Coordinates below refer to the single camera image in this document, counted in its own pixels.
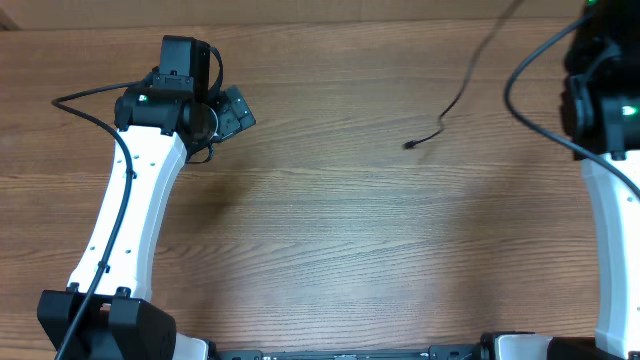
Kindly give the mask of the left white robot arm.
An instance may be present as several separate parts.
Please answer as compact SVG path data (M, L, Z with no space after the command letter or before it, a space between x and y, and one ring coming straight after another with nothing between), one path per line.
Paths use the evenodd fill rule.
M160 62L120 85L111 173L96 224L62 291L41 294L37 318L60 359L215 359L209 340L179 333L153 305L152 270L164 213L181 169L252 127L210 44L165 36Z

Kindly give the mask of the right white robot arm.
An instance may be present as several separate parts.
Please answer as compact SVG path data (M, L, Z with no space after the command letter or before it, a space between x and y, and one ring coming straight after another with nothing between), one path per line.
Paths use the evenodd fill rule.
M563 135L519 112L511 92L524 70L567 35L560 107ZM581 164L596 229L599 314L591 337L501 334L492 359L636 359L639 356L639 3L588 1L582 15L528 55L508 78L503 101L535 133Z

